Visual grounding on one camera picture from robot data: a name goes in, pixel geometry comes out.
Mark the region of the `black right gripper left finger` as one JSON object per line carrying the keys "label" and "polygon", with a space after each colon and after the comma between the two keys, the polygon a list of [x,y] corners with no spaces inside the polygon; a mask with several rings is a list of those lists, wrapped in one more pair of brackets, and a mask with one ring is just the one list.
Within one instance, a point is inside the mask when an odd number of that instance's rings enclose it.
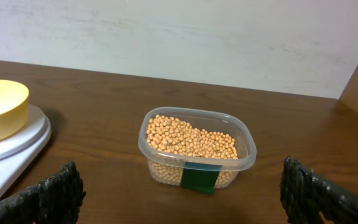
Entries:
{"label": "black right gripper left finger", "polygon": [[0,201],[0,224],[76,223],[86,192],[73,161],[50,177]]}

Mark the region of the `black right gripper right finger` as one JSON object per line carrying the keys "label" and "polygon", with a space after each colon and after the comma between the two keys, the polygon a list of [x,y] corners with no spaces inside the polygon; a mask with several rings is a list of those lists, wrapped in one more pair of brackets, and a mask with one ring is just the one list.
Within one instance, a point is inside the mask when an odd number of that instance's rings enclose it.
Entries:
{"label": "black right gripper right finger", "polygon": [[358,224],[358,195],[286,157],[280,201],[288,223]]}

